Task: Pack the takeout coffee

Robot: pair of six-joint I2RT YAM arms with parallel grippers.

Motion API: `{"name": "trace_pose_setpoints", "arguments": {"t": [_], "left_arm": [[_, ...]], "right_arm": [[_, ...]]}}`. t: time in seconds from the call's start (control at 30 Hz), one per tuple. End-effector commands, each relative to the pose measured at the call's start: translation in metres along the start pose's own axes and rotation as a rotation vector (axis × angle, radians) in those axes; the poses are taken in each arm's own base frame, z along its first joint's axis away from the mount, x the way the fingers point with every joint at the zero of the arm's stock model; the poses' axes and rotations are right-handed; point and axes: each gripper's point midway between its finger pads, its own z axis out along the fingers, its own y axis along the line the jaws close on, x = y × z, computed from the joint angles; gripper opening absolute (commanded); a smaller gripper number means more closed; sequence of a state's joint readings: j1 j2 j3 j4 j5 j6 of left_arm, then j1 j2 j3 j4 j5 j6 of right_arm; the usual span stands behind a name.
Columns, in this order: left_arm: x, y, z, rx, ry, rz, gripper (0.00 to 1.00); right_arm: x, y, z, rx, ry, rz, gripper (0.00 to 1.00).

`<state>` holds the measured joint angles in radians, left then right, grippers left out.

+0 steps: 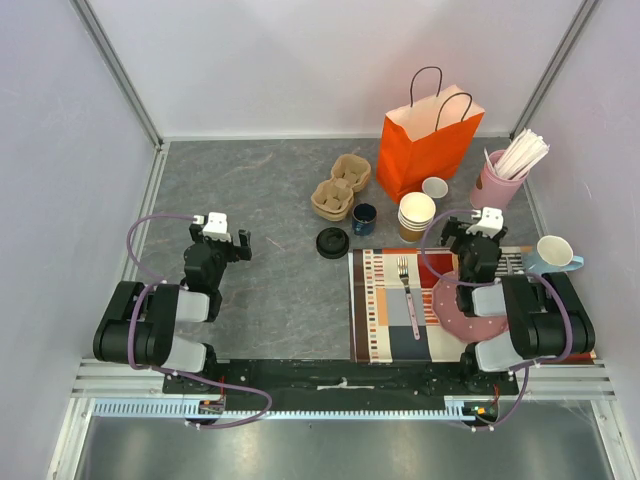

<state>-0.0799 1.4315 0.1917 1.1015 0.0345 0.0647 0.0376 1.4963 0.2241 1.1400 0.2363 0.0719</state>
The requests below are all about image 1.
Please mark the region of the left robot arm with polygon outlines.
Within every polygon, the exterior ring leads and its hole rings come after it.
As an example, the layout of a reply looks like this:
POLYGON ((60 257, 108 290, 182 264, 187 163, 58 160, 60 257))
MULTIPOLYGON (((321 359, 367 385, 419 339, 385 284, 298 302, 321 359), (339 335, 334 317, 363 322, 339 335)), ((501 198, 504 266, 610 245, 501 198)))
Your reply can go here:
POLYGON ((189 227, 193 244, 183 254, 184 277, 178 284, 155 286, 121 281, 93 338, 93 354, 103 362, 185 370, 185 382, 208 393, 219 382, 218 367, 208 362, 210 346, 191 347, 175 335, 178 322, 211 323, 222 304, 219 287, 230 263, 252 258, 251 233, 224 239, 201 225, 189 227))

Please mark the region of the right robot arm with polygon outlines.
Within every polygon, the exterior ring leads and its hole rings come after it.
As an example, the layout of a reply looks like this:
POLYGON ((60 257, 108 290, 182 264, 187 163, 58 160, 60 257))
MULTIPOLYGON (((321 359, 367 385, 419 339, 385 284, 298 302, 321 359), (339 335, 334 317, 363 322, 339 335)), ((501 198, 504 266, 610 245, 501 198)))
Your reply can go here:
POLYGON ((494 372, 590 353, 595 329, 568 275, 499 275, 507 229, 501 218, 474 223, 447 219, 440 242, 457 265, 441 274, 432 308, 442 327, 464 343, 458 381, 483 392, 494 372))

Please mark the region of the black plastic coffee lid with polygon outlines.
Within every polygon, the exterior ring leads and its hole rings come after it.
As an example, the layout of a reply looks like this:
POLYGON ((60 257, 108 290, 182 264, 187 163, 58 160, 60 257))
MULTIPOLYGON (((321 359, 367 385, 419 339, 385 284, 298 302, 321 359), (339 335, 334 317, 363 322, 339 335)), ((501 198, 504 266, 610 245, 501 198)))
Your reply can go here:
POLYGON ((349 251, 348 234, 338 227, 321 230, 316 237, 316 250, 326 259, 339 259, 349 251))

